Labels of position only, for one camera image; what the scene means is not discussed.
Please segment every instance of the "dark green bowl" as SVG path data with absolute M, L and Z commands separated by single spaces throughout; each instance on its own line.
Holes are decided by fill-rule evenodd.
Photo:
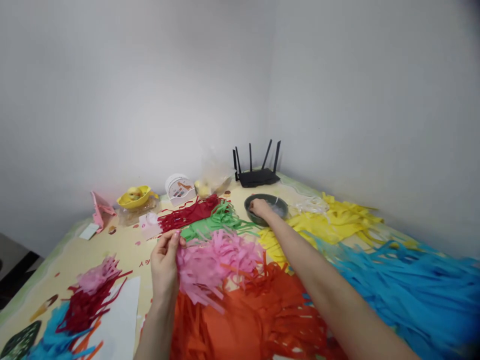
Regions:
M 247 197 L 245 199 L 244 206 L 245 206 L 246 214 L 248 215 L 250 220 L 253 221 L 257 225 L 265 226 L 265 227 L 268 226 L 268 224 L 265 220 L 263 220 L 261 217 L 255 215 L 253 212 L 250 211 L 250 203 L 252 202 L 253 199 L 264 199 L 270 205 L 273 205 L 276 202 L 276 206 L 278 206 L 281 210 L 281 213 L 279 215 L 284 220 L 287 218 L 287 216 L 289 214 L 289 206 L 281 198 L 278 198 L 278 201 L 277 201 L 276 196 L 269 195 L 269 194 L 250 195 L 249 197 Z

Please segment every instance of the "plastic bag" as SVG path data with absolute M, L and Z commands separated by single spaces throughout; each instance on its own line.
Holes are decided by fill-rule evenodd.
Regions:
M 201 176 L 195 182 L 198 196 L 205 199 L 214 193 L 223 194 L 229 187 L 234 174 L 235 169 L 218 159 L 211 148 L 204 147 L 201 155 Z

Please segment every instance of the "white container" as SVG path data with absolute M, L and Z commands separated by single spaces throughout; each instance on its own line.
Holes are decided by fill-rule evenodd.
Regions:
M 181 173 L 175 173 L 165 181 L 165 190 L 174 207 L 197 196 L 194 182 Z

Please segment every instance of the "person's right hand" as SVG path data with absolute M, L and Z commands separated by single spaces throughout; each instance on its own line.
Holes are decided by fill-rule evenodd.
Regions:
M 187 243 L 180 236 L 180 230 L 164 232 L 150 255 L 153 303 L 177 298 L 179 274 L 177 270 L 177 250 Z
M 253 199 L 250 202 L 250 211 L 262 219 L 270 213 L 274 213 L 269 203 L 264 199 Z

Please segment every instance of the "floor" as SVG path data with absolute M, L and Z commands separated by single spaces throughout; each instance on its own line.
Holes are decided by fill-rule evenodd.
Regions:
M 7 306 L 15 294 L 30 279 L 42 261 L 43 259 L 40 256 L 30 251 L 0 280 L 0 311 Z

